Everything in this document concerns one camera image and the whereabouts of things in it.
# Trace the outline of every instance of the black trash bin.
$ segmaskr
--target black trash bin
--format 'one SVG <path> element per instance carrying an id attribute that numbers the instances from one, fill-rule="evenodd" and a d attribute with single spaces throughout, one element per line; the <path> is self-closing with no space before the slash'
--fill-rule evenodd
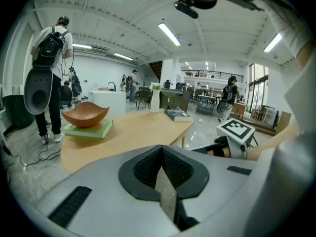
<path id="1" fill-rule="evenodd" d="M 16 128 L 22 129 L 34 122 L 35 116 L 26 110 L 23 95 L 6 96 L 3 98 L 3 104 L 5 112 Z"/>

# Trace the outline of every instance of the railing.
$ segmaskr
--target railing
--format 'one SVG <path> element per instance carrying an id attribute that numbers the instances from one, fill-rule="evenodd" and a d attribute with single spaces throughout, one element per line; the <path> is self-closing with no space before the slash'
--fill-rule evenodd
<path id="1" fill-rule="evenodd" d="M 238 82 L 242 82 L 243 80 L 243 76 L 241 75 L 208 70 L 182 70 L 182 75 L 184 77 L 214 78 L 224 80 L 228 80 L 230 77 L 235 76 Z"/>

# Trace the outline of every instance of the wooden bowl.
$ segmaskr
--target wooden bowl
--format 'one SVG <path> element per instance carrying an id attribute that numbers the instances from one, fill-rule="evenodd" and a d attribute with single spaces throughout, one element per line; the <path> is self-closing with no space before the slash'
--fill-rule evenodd
<path id="1" fill-rule="evenodd" d="M 83 102 L 69 112 L 61 112 L 65 120 L 80 128 L 91 127 L 99 123 L 110 107 L 101 108 L 91 102 Z"/>

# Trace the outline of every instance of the person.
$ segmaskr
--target person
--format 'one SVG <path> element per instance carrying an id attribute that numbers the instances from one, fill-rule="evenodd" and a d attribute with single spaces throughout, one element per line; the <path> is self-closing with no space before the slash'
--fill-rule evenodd
<path id="1" fill-rule="evenodd" d="M 228 79 L 228 83 L 227 85 L 224 87 L 223 89 L 223 96 L 222 99 L 226 99 L 227 100 L 227 105 L 225 110 L 223 111 L 223 117 L 222 119 L 218 118 L 218 121 L 220 123 L 224 123 L 228 117 L 229 114 L 232 111 L 234 102 L 235 102 L 235 98 L 238 95 L 238 89 L 237 89 L 237 85 L 235 85 L 235 83 L 237 82 L 236 77 L 232 76 Z"/>
<path id="2" fill-rule="evenodd" d="M 82 90 L 81 90 L 79 78 L 76 75 L 75 69 L 73 67 L 70 68 L 70 72 L 68 76 L 69 76 L 69 82 L 71 82 L 71 90 L 73 92 L 73 97 L 76 100 L 80 100 L 80 94 Z"/>
<path id="3" fill-rule="evenodd" d="M 197 90 L 197 89 L 202 89 L 201 86 L 200 86 L 200 84 L 199 84 L 199 82 L 197 83 L 196 90 Z"/>
<path id="4" fill-rule="evenodd" d="M 208 3 L 208 8 L 216 5 L 217 0 L 194 0 Z M 268 14 L 276 31 L 281 34 L 286 46 L 292 52 L 301 69 L 304 69 L 315 52 L 315 42 L 306 30 L 300 16 L 289 5 L 287 0 L 259 0 L 262 8 Z M 248 150 L 247 159 L 257 160 L 264 150 L 275 148 L 284 140 L 296 137 L 300 128 L 295 119 L 282 132 L 267 142 Z"/>
<path id="5" fill-rule="evenodd" d="M 120 90 L 126 92 L 126 75 L 123 75 L 122 82 L 120 83 Z"/>
<path id="6" fill-rule="evenodd" d="M 62 109 L 63 105 L 67 105 L 67 107 L 71 107 L 71 100 L 73 98 L 73 93 L 69 88 L 69 81 L 64 81 L 64 85 L 60 86 L 60 102 L 59 108 Z"/>
<path id="7" fill-rule="evenodd" d="M 55 25 L 55 32 L 60 32 L 61 34 L 66 32 L 67 26 L 69 24 L 68 17 L 60 17 Z M 47 27 L 41 31 L 41 33 L 37 36 L 34 41 L 31 55 L 35 54 L 36 48 L 38 45 L 52 32 L 53 27 Z M 60 120 L 60 113 L 59 113 L 59 88 L 60 88 L 60 81 L 62 79 L 62 64 L 65 59 L 70 58 L 73 56 L 73 37 L 70 33 L 65 35 L 64 46 L 62 52 L 60 53 L 60 57 L 56 57 L 58 59 L 58 63 L 56 66 L 52 67 L 51 70 L 53 72 L 53 81 L 51 86 L 51 95 L 49 100 L 49 115 L 50 121 L 52 124 L 51 131 L 54 134 L 54 141 L 58 143 L 62 140 L 64 133 L 61 132 L 61 120 Z M 39 135 L 42 137 L 43 144 L 48 142 L 50 134 L 47 133 L 46 128 L 46 120 L 44 112 L 35 116 L 36 123 L 39 128 Z"/>
<path id="8" fill-rule="evenodd" d="M 129 93 L 129 101 L 135 102 L 135 92 L 136 92 L 136 85 L 139 84 L 139 81 L 137 80 L 137 70 L 133 70 L 132 75 L 130 76 L 131 82 L 130 82 L 130 93 Z"/>

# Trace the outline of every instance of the flowers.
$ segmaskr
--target flowers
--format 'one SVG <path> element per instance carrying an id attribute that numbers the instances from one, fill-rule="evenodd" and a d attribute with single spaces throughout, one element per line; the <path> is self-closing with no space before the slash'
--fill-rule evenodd
<path id="1" fill-rule="evenodd" d="M 152 91 L 153 89 L 161 90 L 162 85 L 159 82 L 152 82 L 149 89 Z"/>

